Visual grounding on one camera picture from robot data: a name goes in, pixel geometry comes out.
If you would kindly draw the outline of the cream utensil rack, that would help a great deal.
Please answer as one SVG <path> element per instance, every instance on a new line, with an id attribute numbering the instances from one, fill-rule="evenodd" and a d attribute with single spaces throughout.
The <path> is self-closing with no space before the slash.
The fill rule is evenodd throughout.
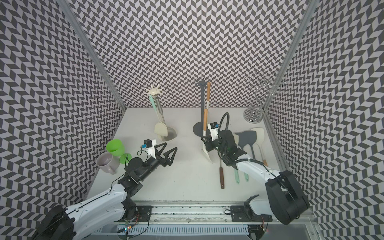
<path id="1" fill-rule="evenodd" d="M 160 103 L 160 94 L 161 93 L 162 93 L 162 90 L 160 89 L 160 86 L 156 86 L 155 87 L 154 85 L 151 85 L 151 87 L 147 91 L 148 97 L 149 97 L 149 94 L 151 94 L 154 97 L 156 105 L 157 105 L 157 108 L 158 108 L 158 111 L 160 112 L 160 118 L 161 118 L 162 122 L 168 128 L 168 136 L 167 137 L 161 137 L 159 135 L 158 136 L 159 136 L 161 141 L 168 142 L 168 141 L 171 141 L 171 140 L 173 140 L 173 139 L 175 139 L 177 137 L 177 132 L 176 132 L 175 129 L 169 127 L 166 124 L 166 121 L 165 121 L 165 118 L 164 118 L 164 111 L 163 111 L 162 105 Z"/>

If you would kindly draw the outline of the cream turner mint handle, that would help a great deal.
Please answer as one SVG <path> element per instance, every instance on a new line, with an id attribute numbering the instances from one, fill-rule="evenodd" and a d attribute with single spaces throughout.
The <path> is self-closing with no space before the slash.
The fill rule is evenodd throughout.
<path id="1" fill-rule="evenodd" d="M 234 140 L 235 140 L 235 144 L 238 145 L 238 143 L 239 143 L 239 136 L 234 134 Z M 239 172 L 238 172 L 237 169 L 234 169 L 234 173 L 235 173 L 236 184 L 239 185 L 240 184 Z"/>

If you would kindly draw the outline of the grey turner mint handle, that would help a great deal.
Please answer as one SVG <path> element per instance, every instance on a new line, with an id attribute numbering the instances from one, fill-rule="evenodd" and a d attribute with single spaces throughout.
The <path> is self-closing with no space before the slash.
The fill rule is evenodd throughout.
<path id="1" fill-rule="evenodd" d="M 240 149 L 244 150 L 244 147 L 246 144 L 243 140 L 241 140 L 241 134 L 242 133 L 235 133 L 234 138 L 235 138 L 236 144 L 240 147 Z M 245 177 L 246 182 L 249 182 L 249 175 L 244 173 L 244 177 Z"/>

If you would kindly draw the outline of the cream spatula wooden handle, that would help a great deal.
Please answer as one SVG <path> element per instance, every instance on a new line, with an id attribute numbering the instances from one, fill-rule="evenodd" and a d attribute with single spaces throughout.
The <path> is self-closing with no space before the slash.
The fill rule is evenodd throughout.
<path id="1" fill-rule="evenodd" d="M 259 150 L 260 150 L 260 153 L 262 156 L 262 160 L 263 160 L 263 164 L 265 166 L 268 166 L 267 160 L 265 158 L 264 150 L 263 150 L 263 143 L 265 140 L 265 131 L 263 128 L 253 128 L 253 129 L 251 129 L 251 131 L 254 131 L 257 134 L 256 144 L 259 147 Z"/>

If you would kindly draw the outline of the cream spoon brown handle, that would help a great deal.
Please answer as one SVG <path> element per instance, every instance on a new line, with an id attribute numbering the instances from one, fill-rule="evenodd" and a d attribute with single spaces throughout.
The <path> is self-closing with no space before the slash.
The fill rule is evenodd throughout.
<path id="1" fill-rule="evenodd" d="M 206 107 L 204 109 L 203 137 L 205 137 L 206 133 L 207 133 L 208 109 L 209 109 L 209 105 L 210 105 L 210 99 L 211 99 L 211 83 L 207 82 L 207 103 L 206 103 Z M 211 160 L 211 158 L 207 152 L 205 144 L 203 144 L 203 152 L 204 152 L 205 157 L 207 158 L 208 162 L 212 164 L 213 162 L 212 162 L 212 160 Z"/>

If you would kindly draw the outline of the grey spatula mint handle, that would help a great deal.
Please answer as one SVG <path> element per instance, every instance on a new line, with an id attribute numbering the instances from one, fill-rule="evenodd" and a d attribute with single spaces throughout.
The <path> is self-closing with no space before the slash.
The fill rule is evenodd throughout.
<path id="1" fill-rule="evenodd" d="M 250 130 L 244 131 L 243 135 L 244 135 L 244 138 L 245 138 L 247 144 L 250 145 L 250 147 L 251 147 L 253 159 L 256 159 L 253 146 L 257 141 L 257 132 L 256 131 L 250 131 Z"/>

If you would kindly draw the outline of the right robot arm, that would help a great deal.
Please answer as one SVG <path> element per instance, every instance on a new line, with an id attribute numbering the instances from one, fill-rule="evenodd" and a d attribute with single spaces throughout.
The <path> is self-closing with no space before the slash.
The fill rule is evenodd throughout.
<path id="1" fill-rule="evenodd" d="M 266 200 L 251 197 L 245 204 L 251 211 L 251 216 L 273 215 L 282 224 L 288 225 L 310 208 L 308 197 L 292 172 L 281 172 L 255 160 L 245 151 L 241 138 L 235 137 L 230 130 L 220 131 L 214 137 L 201 137 L 201 140 L 208 152 L 218 152 L 219 158 L 226 166 L 239 170 L 265 185 Z"/>

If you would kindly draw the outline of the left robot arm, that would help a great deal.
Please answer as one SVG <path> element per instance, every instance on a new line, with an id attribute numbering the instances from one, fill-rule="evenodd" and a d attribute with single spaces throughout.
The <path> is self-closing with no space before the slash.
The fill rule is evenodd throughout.
<path id="1" fill-rule="evenodd" d="M 119 220 L 149 222 L 152 207 L 139 207 L 132 197 L 142 182 L 159 166 L 171 166 L 177 148 L 165 152 L 167 143 L 152 144 L 148 158 L 136 157 L 125 166 L 125 173 L 106 191 L 72 206 L 53 207 L 38 225 L 33 240 L 82 240 L 96 230 Z"/>

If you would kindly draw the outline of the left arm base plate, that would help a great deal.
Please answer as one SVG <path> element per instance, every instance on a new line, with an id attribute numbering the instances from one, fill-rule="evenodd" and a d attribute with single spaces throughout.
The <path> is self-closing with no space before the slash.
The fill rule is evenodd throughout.
<path id="1" fill-rule="evenodd" d="M 136 206 L 125 210 L 121 220 L 136 222 L 148 222 L 152 216 L 153 206 Z"/>

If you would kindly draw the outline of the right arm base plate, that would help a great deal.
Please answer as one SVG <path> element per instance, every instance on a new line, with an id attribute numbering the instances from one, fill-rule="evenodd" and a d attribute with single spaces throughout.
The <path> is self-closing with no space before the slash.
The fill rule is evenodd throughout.
<path id="1" fill-rule="evenodd" d="M 257 215 L 250 207 L 230 206 L 232 222 L 272 222 L 271 215 Z"/>

